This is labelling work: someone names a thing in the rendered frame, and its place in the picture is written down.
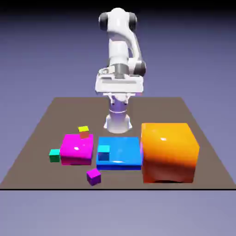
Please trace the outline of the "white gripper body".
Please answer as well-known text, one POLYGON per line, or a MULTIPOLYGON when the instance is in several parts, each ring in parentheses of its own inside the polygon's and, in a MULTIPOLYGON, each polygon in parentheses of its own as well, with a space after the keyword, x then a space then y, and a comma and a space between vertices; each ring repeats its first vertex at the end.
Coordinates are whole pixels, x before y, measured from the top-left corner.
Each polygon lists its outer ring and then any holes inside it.
POLYGON ((97 93, 142 93, 143 77, 138 75, 124 75, 115 78, 114 74, 98 74, 95 82, 97 93))

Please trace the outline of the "small yellow cube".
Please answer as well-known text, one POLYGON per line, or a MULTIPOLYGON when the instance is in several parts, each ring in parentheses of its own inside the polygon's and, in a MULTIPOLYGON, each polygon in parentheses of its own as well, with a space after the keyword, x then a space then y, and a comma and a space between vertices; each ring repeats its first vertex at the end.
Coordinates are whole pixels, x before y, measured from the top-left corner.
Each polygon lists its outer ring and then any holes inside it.
POLYGON ((78 126, 78 132, 81 139, 89 137, 89 128, 88 126, 78 126))

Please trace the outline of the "small cyan cube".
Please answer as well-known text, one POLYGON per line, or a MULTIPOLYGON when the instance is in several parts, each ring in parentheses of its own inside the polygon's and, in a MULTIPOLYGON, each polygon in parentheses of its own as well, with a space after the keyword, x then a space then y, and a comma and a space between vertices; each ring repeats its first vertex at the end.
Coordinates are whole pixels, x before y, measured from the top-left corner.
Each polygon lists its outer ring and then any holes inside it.
POLYGON ((110 146, 109 145, 99 145, 98 146, 98 160, 108 161, 110 157, 110 146))

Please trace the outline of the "small purple cube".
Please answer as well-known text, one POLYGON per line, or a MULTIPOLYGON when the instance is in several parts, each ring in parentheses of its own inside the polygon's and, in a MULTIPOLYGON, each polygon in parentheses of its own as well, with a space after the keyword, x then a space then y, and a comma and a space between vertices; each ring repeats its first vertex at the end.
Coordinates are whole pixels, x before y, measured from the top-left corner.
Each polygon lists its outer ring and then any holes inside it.
POLYGON ((86 175, 91 186, 101 183, 101 173, 96 168, 87 171, 86 175))

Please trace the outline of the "small green cube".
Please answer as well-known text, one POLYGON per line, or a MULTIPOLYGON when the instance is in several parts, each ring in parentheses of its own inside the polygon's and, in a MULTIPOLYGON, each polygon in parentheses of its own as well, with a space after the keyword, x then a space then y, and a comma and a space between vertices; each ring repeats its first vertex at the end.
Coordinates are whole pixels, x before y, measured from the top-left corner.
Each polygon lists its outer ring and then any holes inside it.
POLYGON ((50 162, 60 162, 60 149, 51 149, 49 152, 50 162))

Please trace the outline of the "large blue box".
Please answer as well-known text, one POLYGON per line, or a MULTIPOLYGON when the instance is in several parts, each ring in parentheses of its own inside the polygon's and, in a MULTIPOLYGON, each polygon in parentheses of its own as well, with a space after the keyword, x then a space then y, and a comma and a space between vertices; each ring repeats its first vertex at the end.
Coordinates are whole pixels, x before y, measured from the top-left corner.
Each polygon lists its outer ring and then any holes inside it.
POLYGON ((142 155, 138 137, 99 137, 99 145, 110 146, 108 161, 99 161, 96 156, 96 167, 99 170, 140 170, 142 155))

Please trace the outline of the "large magenta box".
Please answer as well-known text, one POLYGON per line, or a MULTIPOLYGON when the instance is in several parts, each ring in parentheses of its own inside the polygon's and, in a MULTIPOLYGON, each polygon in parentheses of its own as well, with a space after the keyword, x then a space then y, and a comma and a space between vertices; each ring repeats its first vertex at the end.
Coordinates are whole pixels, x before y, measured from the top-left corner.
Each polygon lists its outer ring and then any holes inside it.
POLYGON ((93 134, 81 138, 79 134, 66 134, 60 147, 62 165, 91 165, 93 156, 93 134))

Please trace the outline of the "large orange box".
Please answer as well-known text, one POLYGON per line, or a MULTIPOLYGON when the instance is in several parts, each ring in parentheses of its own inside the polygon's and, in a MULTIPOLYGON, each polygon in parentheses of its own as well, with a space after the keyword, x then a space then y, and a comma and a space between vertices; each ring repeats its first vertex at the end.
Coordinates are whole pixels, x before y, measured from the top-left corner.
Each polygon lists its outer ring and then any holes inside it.
POLYGON ((144 183, 192 183, 200 146, 187 123, 142 123, 144 183))

